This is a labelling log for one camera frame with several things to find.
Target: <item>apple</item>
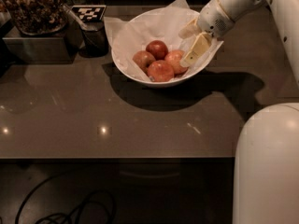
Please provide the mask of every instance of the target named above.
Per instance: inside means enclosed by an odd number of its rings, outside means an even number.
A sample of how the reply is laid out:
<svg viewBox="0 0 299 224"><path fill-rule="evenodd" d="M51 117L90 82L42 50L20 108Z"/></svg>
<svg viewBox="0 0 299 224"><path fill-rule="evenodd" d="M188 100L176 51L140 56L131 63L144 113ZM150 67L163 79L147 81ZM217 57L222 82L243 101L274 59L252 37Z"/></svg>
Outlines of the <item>apple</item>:
<svg viewBox="0 0 299 224"><path fill-rule="evenodd" d="M184 55L184 51L181 49L174 49L168 52L165 56L165 60L172 65L175 71L175 75L183 74L188 70L188 67L182 67L179 63Z"/></svg>
<svg viewBox="0 0 299 224"><path fill-rule="evenodd" d="M161 40L153 40L146 46L146 51L150 52L156 60L163 60L168 53L168 47Z"/></svg>
<svg viewBox="0 0 299 224"><path fill-rule="evenodd" d="M153 62L148 68L149 79L153 82L166 82L175 76L172 65L165 60Z"/></svg>
<svg viewBox="0 0 299 224"><path fill-rule="evenodd" d="M133 61L139 66L139 68L144 73L147 74L149 65L156 61L156 59L148 51L140 50L133 56Z"/></svg>

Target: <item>wire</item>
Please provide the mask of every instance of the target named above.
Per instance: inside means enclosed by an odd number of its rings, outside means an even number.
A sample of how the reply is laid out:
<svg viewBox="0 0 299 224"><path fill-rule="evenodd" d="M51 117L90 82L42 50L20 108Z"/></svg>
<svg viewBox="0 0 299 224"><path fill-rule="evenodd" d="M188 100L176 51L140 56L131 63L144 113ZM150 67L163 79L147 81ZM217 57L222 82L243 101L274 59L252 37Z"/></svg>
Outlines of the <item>wire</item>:
<svg viewBox="0 0 299 224"><path fill-rule="evenodd" d="M31 196L41 187L43 186L45 183L51 181L52 179L59 177L61 175L66 175L68 173L74 172L77 169L72 169L72 170L68 170L62 173L59 173L57 175L53 175L50 176L49 178L45 179L44 181L42 181L41 183L39 183L38 185L36 185L25 197L25 199L22 201L21 206L18 210L18 213L16 215L15 218L15 224L19 224L20 221L20 216L21 216L21 212L24 208L24 206L28 203L29 199L31 198ZM95 194L98 193L102 193L102 194L106 194L106 196L111 200L111 212L109 212L109 210L107 209L107 207L98 201L93 201L91 200L92 196L94 196ZM81 219L81 215L84 211L84 208L88 205L88 204L97 204L98 206L100 206L105 214L107 215L107 224L112 224L114 217L116 216L116 201L114 199L114 196L108 192L107 190L103 190L103 189L99 189L99 190L94 190L92 191L90 194L88 194L82 203L80 203L78 206L76 206L69 214L64 214L64 213L55 213L55 214L51 214L48 215L47 217L42 217L41 219L39 219L36 224L46 224L45 221L48 221L47 224L73 224L72 222L72 216L77 212L77 215L75 217L75 224L79 224L80 219Z"/></svg>

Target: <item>small box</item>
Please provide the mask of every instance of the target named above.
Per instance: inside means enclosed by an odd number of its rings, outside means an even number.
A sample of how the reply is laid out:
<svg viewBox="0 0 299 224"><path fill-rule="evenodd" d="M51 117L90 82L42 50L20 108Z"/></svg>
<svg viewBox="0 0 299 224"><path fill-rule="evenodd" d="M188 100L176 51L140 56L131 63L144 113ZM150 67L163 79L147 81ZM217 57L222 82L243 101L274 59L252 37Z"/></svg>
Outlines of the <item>small box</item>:
<svg viewBox="0 0 299 224"><path fill-rule="evenodd" d="M83 36L78 24L69 20L68 25L52 35L23 35L13 27L4 37L9 51L27 64L68 64L72 63Z"/></svg>

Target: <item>dark countertop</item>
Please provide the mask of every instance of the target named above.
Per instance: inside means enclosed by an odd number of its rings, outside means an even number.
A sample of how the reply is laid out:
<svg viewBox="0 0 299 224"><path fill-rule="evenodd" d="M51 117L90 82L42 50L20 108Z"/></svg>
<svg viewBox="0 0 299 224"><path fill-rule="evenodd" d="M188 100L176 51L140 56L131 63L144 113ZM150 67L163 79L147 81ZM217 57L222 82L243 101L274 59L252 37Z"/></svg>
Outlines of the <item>dark countertop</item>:
<svg viewBox="0 0 299 224"><path fill-rule="evenodd" d="M224 37L205 71L173 88L126 78L110 53L11 66L0 77L0 158L233 157L246 120L285 102L299 102L299 90L261 8Z"/></svg>

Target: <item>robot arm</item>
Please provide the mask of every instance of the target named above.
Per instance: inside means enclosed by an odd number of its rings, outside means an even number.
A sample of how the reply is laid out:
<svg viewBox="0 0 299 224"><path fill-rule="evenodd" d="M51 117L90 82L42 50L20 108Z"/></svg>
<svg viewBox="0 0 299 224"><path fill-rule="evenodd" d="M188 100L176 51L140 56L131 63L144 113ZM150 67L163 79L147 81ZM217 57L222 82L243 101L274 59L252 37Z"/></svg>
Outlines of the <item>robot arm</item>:
<svg viewBox="0 0 299 224"><path fill-rule="evenodd" d="M194 33L223 36L243 15L265 4L271 8L280 39L299 86L299 0L211 0L203 7L199 17L182 29L179 35L182 38Z"/></svg>

